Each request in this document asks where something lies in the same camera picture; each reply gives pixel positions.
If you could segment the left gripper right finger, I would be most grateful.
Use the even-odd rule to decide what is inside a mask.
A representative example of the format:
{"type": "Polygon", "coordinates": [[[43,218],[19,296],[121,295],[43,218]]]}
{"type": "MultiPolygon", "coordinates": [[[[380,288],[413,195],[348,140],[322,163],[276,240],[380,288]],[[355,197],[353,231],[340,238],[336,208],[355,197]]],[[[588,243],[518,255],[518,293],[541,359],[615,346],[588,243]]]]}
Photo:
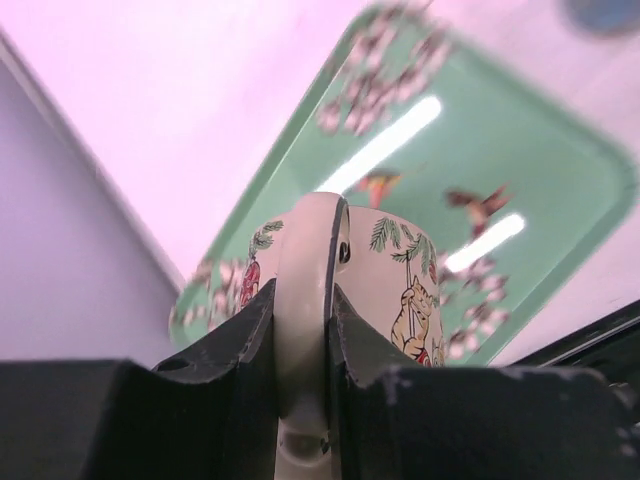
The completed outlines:
{"type": "Polygon", "coordinates": [[[329,322],[336,479],[635,479],[631,413],[594,371],[424,367],[336,290],[329,322]]]}

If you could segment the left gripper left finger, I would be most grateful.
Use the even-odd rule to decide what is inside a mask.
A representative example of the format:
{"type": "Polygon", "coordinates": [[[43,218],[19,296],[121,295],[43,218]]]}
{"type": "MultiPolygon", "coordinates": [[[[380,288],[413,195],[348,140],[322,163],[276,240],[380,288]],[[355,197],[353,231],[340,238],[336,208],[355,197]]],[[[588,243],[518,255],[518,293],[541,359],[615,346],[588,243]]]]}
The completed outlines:
{"type": "Polygon", "coordinates": [[[1,366],[5,479],[270,479],[275,285],[146,369],[129,360],[1,366]]]}

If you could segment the cream mug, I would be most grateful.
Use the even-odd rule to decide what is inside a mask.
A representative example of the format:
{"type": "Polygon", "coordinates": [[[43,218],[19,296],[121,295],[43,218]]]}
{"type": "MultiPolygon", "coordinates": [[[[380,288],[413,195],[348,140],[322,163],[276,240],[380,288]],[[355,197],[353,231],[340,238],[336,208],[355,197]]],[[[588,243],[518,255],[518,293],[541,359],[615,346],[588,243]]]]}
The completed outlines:
{"type": "Polygon", "coordinates": [[[437,255],[416,225],[351,206],[335,193],[303,196],[250,241],[239,297],[244,308],[276,282],[274,354],[278,395],[277,479],[330,476],[323,365],[324,324],[340,288],[371,327],[402,354],[445,363],[437,255]]]}

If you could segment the blue floral mug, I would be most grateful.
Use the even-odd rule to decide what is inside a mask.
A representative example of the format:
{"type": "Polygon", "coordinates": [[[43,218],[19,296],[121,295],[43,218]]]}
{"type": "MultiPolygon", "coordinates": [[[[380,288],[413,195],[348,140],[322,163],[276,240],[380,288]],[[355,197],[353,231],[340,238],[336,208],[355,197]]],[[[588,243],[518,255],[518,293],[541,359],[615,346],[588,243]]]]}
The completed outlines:
{"type": "Polygon", "coordinates": [[[591,35],[639,32],[639,0],[564,0],[560,8],[572,25],[591,35]]]}

